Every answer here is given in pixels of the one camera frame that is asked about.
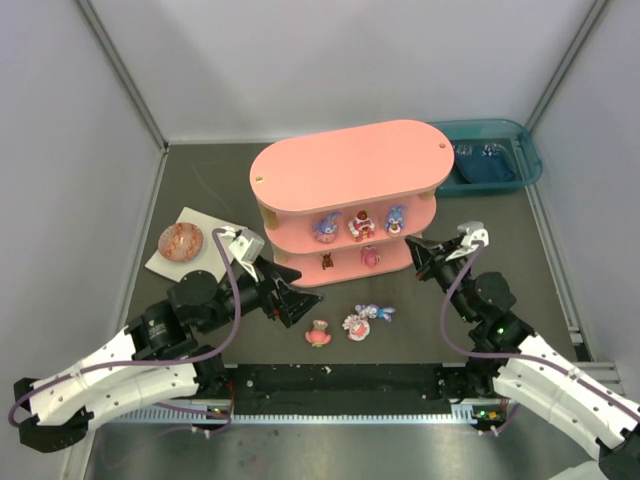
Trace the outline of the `purple long-ear bunny toy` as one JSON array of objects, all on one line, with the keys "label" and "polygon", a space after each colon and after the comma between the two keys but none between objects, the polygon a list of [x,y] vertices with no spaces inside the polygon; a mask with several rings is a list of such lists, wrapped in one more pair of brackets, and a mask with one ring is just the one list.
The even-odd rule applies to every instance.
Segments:
[{"label": "purple long-ear bunny toy", "polygon": [[406,205],[392,205],[387,213],[384,230],[391,236],[399,236],[405,228],[404,215],[407,210]]}]

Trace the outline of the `pink doll green bow toy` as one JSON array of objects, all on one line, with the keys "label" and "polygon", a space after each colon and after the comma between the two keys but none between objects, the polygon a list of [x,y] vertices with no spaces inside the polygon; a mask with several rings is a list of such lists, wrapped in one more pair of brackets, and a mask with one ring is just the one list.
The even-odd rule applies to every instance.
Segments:
[{"label": "pink doll green bow toy", "polygon": [[321,348],[328,345],[332,336],[327,331],[328,322],[324,320],[314,320],[312,322],[312,328],[305,333],[305,340],[314,348]]}]

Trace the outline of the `purple bunny head toy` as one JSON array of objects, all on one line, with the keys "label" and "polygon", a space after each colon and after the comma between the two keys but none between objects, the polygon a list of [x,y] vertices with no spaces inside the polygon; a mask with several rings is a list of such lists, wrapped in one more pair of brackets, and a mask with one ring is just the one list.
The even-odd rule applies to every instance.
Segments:
[{"label": "purple bunny head toy", "polygon": [[339,229],[337,219],[342,215],[340,211],[333,211],[318,220],[312,227],[316,241],[324,244],[332,243]]}]

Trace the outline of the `red strawberry cake toy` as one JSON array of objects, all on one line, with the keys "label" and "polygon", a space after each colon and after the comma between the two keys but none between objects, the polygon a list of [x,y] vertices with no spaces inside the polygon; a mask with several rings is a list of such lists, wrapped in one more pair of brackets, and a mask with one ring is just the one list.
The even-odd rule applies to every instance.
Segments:
[{"label": "red strawberry cake toy", "polygon": [[375,235],[375,222],[367,210],[360,210],[348,222],[348,228],[352,238],[356,242],[362,242]]}]

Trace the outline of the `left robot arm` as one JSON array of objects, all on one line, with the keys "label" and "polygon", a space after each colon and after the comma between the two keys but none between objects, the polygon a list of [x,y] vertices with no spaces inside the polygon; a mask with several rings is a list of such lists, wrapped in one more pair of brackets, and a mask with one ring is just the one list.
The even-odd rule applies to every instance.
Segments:
[{"label": "left robot arm", "polygon": [[228,386],[222,360],[230,342],[201,345],[198,335],[225,325],[239,329],[255,310],[291,327],[323,299],[294,286],[300,272],[264,258],[254,273],[219,281],[203,270],[186,274],[166,299],[130,320],[109,342],[49,378],[13,386],[9,422],[19,441],[41,453],[66,449],[110,420],[173,399],[212,398]]}]

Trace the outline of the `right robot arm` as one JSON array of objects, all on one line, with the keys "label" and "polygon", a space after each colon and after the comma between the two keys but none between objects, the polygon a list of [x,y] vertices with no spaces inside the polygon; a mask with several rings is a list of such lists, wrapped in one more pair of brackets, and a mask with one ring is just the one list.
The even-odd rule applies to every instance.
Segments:
[{"label": "right robot arm", "polygon": [[434,243],[405,240],[416,277],[445,294],[440,312],[455,309],[473,324],[465,376],[479,396],[509,398],[569,436],[607,479],[639,476],[639,405],[622,397],[554,350],[512,310],[516,298],[499,272],[471,267],[487,240],[465,235]]}]

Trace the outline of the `pink figure toy on shelf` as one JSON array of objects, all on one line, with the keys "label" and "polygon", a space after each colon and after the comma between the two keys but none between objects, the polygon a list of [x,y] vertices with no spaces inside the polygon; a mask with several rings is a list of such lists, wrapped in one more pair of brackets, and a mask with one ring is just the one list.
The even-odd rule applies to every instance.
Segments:
[{"label": "pink figure toy on shelf", "polygon": [[361,263],[369,268],[376,267],[380,262],[381,256],[375,246],[364,246],[360,250]]}]

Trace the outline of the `pink three-tier toy shelf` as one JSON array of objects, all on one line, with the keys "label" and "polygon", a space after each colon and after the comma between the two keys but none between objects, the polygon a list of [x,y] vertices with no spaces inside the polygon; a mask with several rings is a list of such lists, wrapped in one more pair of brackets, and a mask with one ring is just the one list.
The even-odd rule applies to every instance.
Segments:
[{"label": "pink three-tier toy shelf", "polygon": [[[299,270],[297,285],[318,287],[396,272],[412,263],[404,239],[420,235],[436,214],[435,193],[454,166],[452,144],[436,127],[393,120],[277,141],[258,154],[249,180],[276,263]],[[405,228],[384,230],[392,205],[406,205]],[[353,240],[348,222],[367,210],[375,235]],[[336,239],[315,240],[312,227],[340,211]],[[379,264],[361,263],[360,250],[375,246]],[[334,267],[323,270],[330,253]]]}]

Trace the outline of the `small brown bear toy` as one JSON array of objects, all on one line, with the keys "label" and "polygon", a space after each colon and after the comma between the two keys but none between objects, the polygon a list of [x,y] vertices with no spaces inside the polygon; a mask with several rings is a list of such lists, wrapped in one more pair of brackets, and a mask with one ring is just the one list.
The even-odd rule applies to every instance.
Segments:
[{"label": "small brown bear toy", "polygon": [[327,269],[330,269],[330,268],[334,267],[334,263],[333,263],[333,260],[331,258],[331,254],[330,253],[324,254],[322,256],[321,266],[322,266],[323,270],[327,270]]}]

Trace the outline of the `red patterned bowl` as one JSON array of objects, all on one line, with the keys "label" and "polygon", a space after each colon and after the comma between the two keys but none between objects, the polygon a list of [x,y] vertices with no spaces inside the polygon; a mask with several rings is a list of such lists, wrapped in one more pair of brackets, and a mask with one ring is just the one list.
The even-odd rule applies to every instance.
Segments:
[{"label": "red patterned bowl", "polygon": [[157,248],[166,260],[182,263],[195,259],[203,248],[201,229],[190,222],[178,222],[168,226],[160,235]]}]

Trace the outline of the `pink bonnet melody toy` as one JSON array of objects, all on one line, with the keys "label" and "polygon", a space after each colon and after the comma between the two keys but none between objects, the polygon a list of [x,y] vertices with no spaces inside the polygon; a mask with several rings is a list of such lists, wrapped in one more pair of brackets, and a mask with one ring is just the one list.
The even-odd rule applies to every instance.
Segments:
[{"label": "pink bonnet melody toy", "polygon": [[371,330],[368,319],[358,315],[349,315],[343,321],[342,328],[347,332],[347,338],[354,342],[365,340]]}]

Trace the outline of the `purple bunny striped shirt toy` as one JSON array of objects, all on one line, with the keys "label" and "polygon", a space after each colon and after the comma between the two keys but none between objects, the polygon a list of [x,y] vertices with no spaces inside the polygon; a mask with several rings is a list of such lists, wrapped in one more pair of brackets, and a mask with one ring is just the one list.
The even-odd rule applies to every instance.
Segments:
[{"label": "purple bunny striped shirt toy", "polygon": [[376,304],[358,304],[354,307],[356,313],[367,319],[382,319],[388,323],[393,320],[396,309],[393,307],[380,307]]}]

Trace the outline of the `teal plastic bin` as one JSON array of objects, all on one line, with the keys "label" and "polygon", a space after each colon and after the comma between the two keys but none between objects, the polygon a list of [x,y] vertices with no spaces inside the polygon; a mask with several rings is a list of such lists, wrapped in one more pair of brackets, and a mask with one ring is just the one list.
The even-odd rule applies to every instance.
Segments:
[{"label": "teal plastic bin", "polygon": [[509,183],[464,184],[454,167],[437,188],[437,195],[445,198],[503,195],[517,192],[538,181],[543,164],[533,144],[530,132],[522,125],[505,119],[454,120],[434,122],[454,142],[498,143],[508,150],[510,166],[517,179]]}]

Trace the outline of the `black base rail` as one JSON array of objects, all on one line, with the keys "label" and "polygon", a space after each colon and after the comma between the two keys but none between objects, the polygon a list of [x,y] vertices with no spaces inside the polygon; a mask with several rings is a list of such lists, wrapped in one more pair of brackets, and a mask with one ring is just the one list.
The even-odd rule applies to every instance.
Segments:
[{"label": "black base rail", "polygon": [[477,393],[463,367],[441,364],[240,364],[198,400],[241,414],[443,413]]}]

